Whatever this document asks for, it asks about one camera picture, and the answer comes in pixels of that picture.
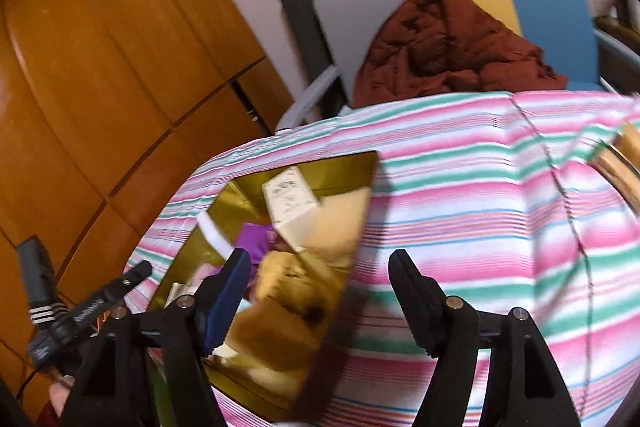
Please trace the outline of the person left hand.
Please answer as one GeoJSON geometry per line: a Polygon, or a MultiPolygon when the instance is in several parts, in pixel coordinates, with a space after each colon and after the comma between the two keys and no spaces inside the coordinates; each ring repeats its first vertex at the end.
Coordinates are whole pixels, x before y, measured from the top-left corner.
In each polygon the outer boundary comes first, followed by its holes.
{"type": "Polygon", "coordinates": [[[49,398],[56,415],[62,415],[66,400],[74,384],[75,378],[70,375],[65,375],[49,387],[49,398]]]}

